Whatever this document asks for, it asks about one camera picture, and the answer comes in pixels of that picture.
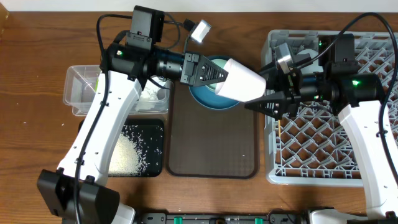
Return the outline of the mint green bowl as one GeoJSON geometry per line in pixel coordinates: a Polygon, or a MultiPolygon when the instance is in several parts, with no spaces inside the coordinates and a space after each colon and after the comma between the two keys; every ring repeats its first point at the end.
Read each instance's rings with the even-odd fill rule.
{"type": "MultiPolygon", "coordinates": [[[[221,58],[216,58],[213,59],[212,62],[214,62],[215,64],[217,64],[217,66],[223,68],[225,66],[225,64],[227,63],[227,60],[225,59],[221,59],[221,58]]],[[[215,84],[210,84],[206,86],[210,91],[215,92],[216,90],[216,83],[215,84]]]]}

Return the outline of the light blue bowl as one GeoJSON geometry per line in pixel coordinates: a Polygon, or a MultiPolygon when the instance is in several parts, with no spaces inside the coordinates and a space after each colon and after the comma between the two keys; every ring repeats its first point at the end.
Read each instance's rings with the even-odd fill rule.
{"type": "MultiPolygon", "coordinates": [[[[308,62],[312,58],[318,55],[318,52],[313,49],[303,49],[297,53],[297,56],[303,56],[304,63],[308,62]]],[[[303,75],[308,75],[315,72],[323,72],[323,67],[319,65],[318,60],[314,61],[312,64],[301,69],[303,75]]]]}

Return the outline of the white tissue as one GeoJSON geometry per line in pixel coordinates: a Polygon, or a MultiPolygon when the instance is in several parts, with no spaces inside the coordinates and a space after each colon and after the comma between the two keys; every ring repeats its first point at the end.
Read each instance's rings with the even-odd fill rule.
{"type": "Polygon", "coordinates": [[[149,80],[141,93],[136,108],[139,110],[149,110],[153,108],[156,103],[159,103],[160,100],[163,100],[164,96],[165,89],[161,89],[149,80]]]}

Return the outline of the pink cup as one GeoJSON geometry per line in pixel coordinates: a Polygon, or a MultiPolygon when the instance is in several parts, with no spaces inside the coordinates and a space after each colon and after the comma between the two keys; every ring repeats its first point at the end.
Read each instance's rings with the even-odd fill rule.
{"type": "Polygon", "coordinates": [[[254,71],[233,59],[229,59],[223,69],[228,76],[217,83],[216,95],[244,103],[264,96],[266,80],[254,71]]]}

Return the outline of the yellow green snack wrapper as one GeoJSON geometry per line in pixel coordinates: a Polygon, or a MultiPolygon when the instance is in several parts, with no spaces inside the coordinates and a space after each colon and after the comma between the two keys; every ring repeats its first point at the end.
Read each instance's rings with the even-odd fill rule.
{"type": "Polygon", "coordinates": [[[99,83],[99,78],[97,78],[96,83],[95,83],[95,87],[94,87],[95,93],[97,92],[97,89],[98,89],[98,83],[99,83]]]}

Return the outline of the wooden chopstick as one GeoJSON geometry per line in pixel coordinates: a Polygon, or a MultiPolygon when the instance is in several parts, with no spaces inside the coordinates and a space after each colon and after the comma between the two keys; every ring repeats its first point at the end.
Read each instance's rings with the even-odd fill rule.
{"type": "Polygon", "coordinates": [[[278,120],[278,136],[281,137],[281,124],[280,124],[280,120],[278,120]]]}

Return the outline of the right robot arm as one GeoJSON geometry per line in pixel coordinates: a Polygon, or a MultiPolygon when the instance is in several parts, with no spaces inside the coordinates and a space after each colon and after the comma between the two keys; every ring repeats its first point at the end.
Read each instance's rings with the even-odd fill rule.
{"type": "Polygon", "coordinates": [[[318,208],[298,217],[297,223],[396,223],[397,146],[382,83],[374,73],[359,72],[352,34],[321,36],[318,50],[312,57],[293,53],[285,43],[275,47],[274,60],[260,71],[268,93],[245,107],[281,119],[284,114],[296,116],[302,103],[327,101],[353,148],[366,215],[318,208]]]}

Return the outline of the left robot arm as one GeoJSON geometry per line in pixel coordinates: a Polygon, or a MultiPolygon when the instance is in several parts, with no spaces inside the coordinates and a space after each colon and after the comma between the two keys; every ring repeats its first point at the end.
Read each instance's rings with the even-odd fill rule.
{"type": "Polygon", "coordinates": [[[70,223],[133,223],[135,210],[106,187],[114,148],[129,112],[153,76],[204,86],[228,72],[204,55],[113,42],[102,52],[96,95],[71,148],[38,190],[54,216],[70,223]]]}

